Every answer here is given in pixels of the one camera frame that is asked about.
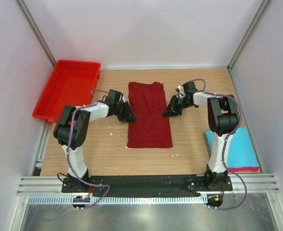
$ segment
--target wooden table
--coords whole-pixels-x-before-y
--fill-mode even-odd
[[[129,82],[150,84],[157,81],[164,84],[168,104],[178,85],[195,78],[205,79],[209,92],[235,95],[226,68],[101,71],[97,89],[128,93]],[[196,86],[202,89],[203,83],[198,81]],[[170,118],[170,125],[173,148],[128,149],[128,124],[119,122],[116,116],[91,122],[84,143],[85,163],[90,175],[203,174],[210,154],[205,138],[205,131],[209,130],[207,108],[185,109],[182,116]],[[65,154],[51,135],[41,176],[66,174],[67,171]]]

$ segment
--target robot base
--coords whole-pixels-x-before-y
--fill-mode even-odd
[[[89,182],[89,172],[84,174],[82,179],[86,182]],[[67,178],[63,179],[62,184],[62,193],[87,193],[89,192],[89,186],[80,182],[77,178],[72,177],[71,175],[67,174]]]
[[[197,176],[197,175],[190,175],[186,179],[186,181],[189,183],[188,188],[189,191],[196,193],[196,192],[209,192],[209,191],[222,191],[222,185],[224,191],[232,191],[233,187],[231,184],[230,177],[227,177],[227,180],[225,182],[217,181],[217,182],[211,182],[208,184],[204,176]]]

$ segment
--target blue towel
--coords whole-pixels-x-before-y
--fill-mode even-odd
[[[213,132],[205,132],[209,148],[212,151]],[[259,167],[256,153],[253,150],[247,128],[239,128],[231,140],[227,166],[230,168]]]

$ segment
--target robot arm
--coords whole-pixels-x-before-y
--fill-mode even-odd
[[[211,157],[207,165],[204,180],[210,188],[225,183],[228,171],[222,160],[223,144],[226,136],[237,126],[239,114],[236,104],[229,98],[217,97],[196,89],[194,82],[187,82],[176,89],[163,116],[180,116],[184,108],[206,106],[208,108],[209,128],[214,132]],[[233,135],[229,135],[224,151],[228,158],[229,146]]]
[[[67,153],[71,120],[75,110],[76,107],[74,106],[65,106],[53,132],[54,137],[58,140],[65,153]],[[82,145],[86,139],[88,124],[98,118],[105,118],[112,115],[117,116],[121,122],[136,121],[123,94],[115,90],[110,90],[103,101],[99,101],[93,106],[82,108],[75,115],[72,142],[69,149],[70,163],[76,174],[85,181],[88,180],[89,174],[84,161]],[[74,188],[80,188],[81,191],[84,189],[82,183],[75,177],[75,174],[70,168],[68,169],[67,177],[67,181],[74,184]]]

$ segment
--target red cloth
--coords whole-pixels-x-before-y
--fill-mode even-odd
[[[164,85],[158,82],[130,82],[128,98],[137,118],[128,124],[128,148],[172,148],[171,130],[166,110]]]

